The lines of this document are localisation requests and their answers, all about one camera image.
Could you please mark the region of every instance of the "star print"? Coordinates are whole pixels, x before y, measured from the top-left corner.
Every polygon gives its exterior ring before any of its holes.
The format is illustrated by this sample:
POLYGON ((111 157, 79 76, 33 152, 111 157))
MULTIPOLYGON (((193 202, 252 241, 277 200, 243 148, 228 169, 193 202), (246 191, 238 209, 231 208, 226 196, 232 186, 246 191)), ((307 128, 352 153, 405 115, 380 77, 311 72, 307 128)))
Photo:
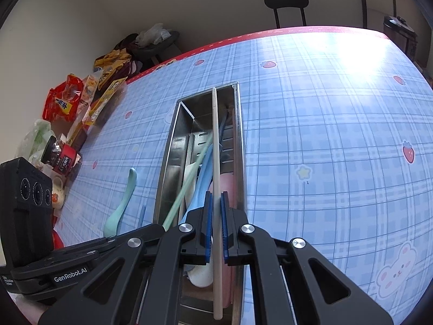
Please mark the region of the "star print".
POLYGON ((301 165, 298 170, 296 170, 296 174, 301 181, 308 180, 311 176, 311 168, 305 165, 301 165))

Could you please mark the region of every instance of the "mint green spoon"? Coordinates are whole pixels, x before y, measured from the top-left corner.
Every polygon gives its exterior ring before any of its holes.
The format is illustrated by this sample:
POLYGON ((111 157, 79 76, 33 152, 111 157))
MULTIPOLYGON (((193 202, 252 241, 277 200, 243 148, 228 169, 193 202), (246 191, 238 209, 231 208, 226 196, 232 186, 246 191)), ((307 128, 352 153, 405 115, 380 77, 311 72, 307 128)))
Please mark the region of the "mint green spoon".
POLYGON ((133 195, 133 191, 137 184, 137 171, 135 168, 131 167, 129 169, 128 183, 126 183, 125 193, 123 193, 122 201, 116 210, 109 216, 107 221, 105 221, 104 225, 104 237, 115 236, 117 232, 117 226, 119 224, 120 219, 126 209, 126 206, 129 203, 133 195))

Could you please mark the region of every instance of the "table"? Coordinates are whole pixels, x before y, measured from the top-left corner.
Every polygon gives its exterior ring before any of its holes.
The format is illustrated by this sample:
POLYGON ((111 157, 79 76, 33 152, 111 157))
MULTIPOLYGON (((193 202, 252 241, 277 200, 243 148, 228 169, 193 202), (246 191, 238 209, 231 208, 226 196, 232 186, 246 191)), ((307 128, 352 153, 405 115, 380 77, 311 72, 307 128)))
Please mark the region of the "table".
MULTIPOLYGON (((240 84, 250 222, 275 238, 308 240, 400 324, 433 277, 433 93, 375 31, 253 33, 132 79, 81 150, 56 225, 65 245, 102 236, 130 167, 137 187, 121 232, 150 223, 177 99, 232 81, 240 84)), ((243 323, 253 323, 249 277, 243 323)))

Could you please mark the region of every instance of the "white chopstick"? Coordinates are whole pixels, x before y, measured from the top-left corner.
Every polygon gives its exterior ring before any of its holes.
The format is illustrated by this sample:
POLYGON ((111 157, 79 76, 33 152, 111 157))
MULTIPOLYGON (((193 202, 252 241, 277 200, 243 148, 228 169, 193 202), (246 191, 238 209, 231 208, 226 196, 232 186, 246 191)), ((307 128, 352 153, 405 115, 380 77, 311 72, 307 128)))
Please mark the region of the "white chopstick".
POLYGON ((212 88, 212 136, 213 147, 213 204, 214 213, 212 230, 214 243, 212 245, 212 257, 214 260, 214 319, 222 319, 222 230, 221 230, 221 192, 219 185, 219 126, 218 126, 218 101, 217 89, 212 88))

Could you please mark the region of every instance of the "jar lid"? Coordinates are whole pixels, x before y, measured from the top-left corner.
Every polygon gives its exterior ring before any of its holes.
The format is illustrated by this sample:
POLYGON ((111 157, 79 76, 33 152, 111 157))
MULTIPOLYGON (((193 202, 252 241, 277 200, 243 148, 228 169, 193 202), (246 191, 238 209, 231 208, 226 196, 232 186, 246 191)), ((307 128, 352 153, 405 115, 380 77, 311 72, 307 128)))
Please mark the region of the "jar lid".
POLYGON ((44 153, 42 154, 42 157, 41 157, 41 162, 43 164, 46 164, 51 160, 51 152, 54 149, 54 145, 55 145, 56 140, 57 140, 56 137, 54 137, 53 135, 48 140, 48 143, 45 146, 44 153))

